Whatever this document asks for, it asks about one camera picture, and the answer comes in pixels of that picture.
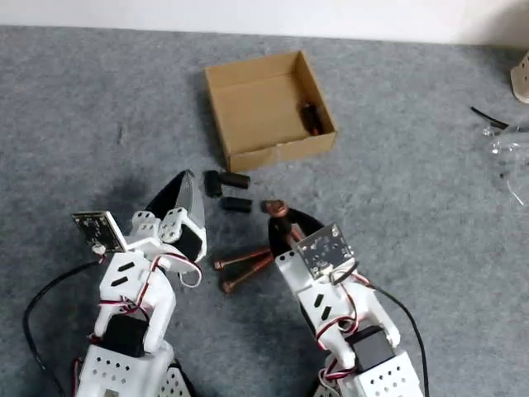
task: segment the black cylinder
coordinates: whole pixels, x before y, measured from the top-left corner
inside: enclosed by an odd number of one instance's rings
[[[206,186],[206,194],[208,197],[215,198],[222,196],[222,186],[218,172],[206,172],[204,175],[204,185]]]
[[[236,211],[238,213],[251,213],[252,200],[237,197],[221,198],[221,206],[226,211]]]
[[[233,174],[232,172],[223,172],[219,175],[221,184],[228,184],[236,188],[248,189],[250,186],[250,177],[242,174]]]

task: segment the white wall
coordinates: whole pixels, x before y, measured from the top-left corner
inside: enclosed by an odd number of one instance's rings
[[[528,0],[0,0],[0,24],[529,48]]]

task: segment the circuit board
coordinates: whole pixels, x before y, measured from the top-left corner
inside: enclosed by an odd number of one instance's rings
[[[106,252],[126,250],[125,237],[108,211],[73,213],[72,219],[89,246],[102,245]]]

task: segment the open cardboard box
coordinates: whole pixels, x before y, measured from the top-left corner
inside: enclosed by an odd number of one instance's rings
[[[230,171],[329,151],[336,126],[301,51],[206,68],[207,85]],[[316,105],[323,133],[311,136],[301,107]]]

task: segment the copper screw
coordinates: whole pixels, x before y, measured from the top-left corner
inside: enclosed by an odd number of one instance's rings
[[[243,255],[243,256],[238,256],[237,258],[228,259],[226,261],[223,261],[223,260],[214,261],[213,262],[213,266],[214,266],[216,271],[223,271],[226,268],[227,265],[232,265],[234,263],[246,261],[248,259],[255,258],[256,256],[261,256],[261,255],[264,255],[264,254],[270,254],[270,248],[269,247],[264,246],[264,247],[262,247],[262,248],[260,248],[258,250],[255,250],[255,251],[251,252],[250,254]]]
[[[274,262],[274,257],[272,255],[266,256],[264,259],[261,259],[259,262],[255,263],[245,274],[240,275],[236,279],[232,281],[224,281],[222,283],[222,290],[226,294],[231,294],[233,292],[233,289],[240,283],[242,283],[247,278],[251,277],[255,273],[257,273],[259,270],[263,270],[266,266],[268,266],[270,263]]]

